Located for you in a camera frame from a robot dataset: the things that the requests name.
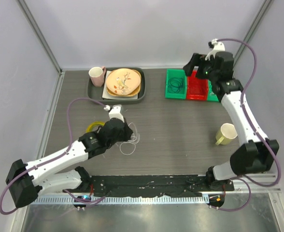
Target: cream mug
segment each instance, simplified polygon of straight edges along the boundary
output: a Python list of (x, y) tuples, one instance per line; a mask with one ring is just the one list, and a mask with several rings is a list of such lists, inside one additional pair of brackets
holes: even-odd
[(104, 83), (104, 75), (106, 73), (107, 69), (102, 67), (94, 67), (91, 70), (89, 70), (88, 75), (96, 87), (101, 87)]
[(233, 124), (223, 124), (216, 134), (216, 145), (227, 145), (238, 136)]

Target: black tray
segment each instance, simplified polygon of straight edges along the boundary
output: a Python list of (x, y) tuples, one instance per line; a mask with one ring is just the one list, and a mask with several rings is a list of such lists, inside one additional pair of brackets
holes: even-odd
[(141, 90), (138, 93), (138, 99), (127, 99), (126, 100), (125, 97), (123, 100), (104, 99), (102, 98), (104, 85), (102, 87), (95, 87), (90, 79), (88, 81), (88, 89), (87, 89), (88, 96), (103, 104), (137, 104), (137, 103), (140, 103), (145, 97), (145, 92), (146, 92), (144, 72), (140, 68), (132, 68), (132, 67), (107, 68), (107, 71), (113, 71), (115, 69), (121, 69), (121, 68), (133, 69), (133, 70), (138, 71), (141, 74)]

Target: coiled white cord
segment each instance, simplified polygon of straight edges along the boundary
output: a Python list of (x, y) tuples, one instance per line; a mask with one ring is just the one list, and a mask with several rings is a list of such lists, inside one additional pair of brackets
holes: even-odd
[[(123, 155), (126, 155), (126, 156), (130, 156), (132, 153), (134, 153), (134, 151), (136, 150), (136, 145), (137, 145), (137, 143), (140, 141), (140, 134), (138, 133), (138, 130), (137, 130), (136, 125), (134, 125), (133, 122), (130, 122), (130, 123), (128, 124), (128, 126), (130, 126), (131, 124), (133, 125), (135, 132), (131, 135), (130, 140), (128, 140), (127, 142), (122, 142), (122, 143), (120, 144), (120, 146), (119, 146), (120, 152), (121, 152)], [(122, 145), (123, 145), (123, 144), (133, 144), (133, 145), (134, 145), (133, 151), (132, 151), (131, 153), (129, 153), (129, 154), (124, 153), (124, 152), (122, 151)]]

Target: white backdrop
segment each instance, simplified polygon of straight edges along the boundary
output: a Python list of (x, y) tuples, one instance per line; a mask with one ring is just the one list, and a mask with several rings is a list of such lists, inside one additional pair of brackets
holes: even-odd
[[(247, 100), (262, 129), (280, 145), (277, 157), (282, 166), (280, 185), (284, 193), (284, 0), (274, 1), (250, 44), (257, 53), (258, 66)], [(252, 73), (253, 63), (247, 49), (235, 71), (243, 85)]]
[[(42, 138), (57, 72), (14, 0), (0, 0), (0, 194), (12, 162), (33, 160)], [(13, 209), (10, 193), (5, 211)], [(0, 232), (13, 215), (0, 214)]]
[[(242, 39), (263, 0), (26, 0), (62, 68), (175, 66)], [(236, 51), (236, 44), (227, 48)]]

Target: gray wood surface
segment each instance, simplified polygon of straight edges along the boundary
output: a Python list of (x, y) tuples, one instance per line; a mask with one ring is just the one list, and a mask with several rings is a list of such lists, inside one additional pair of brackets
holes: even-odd
[[(210, 166), (228, 161), (238, 140), (215, 145), (215, 134), (229, 115), (218, 102), (165, 99), (166, 70), (144, 70), (146, 96), (139, 104), (124, 105), (124, 117), (137, 126), (141, 140), (126, 156), (115, 145), (104, 155), (77, 164), (90, 175), (115, 174), (204, 174)], [(65, 73), (45, 155), (68, 145), (66, 109), (70, 101), (87, 97), (87, 71)], [(94, 121), (109, 120), (101, 106), (76, 102), (71, 109), (74, 140)], [(123, 145), (124, 152), (133, 145)]]

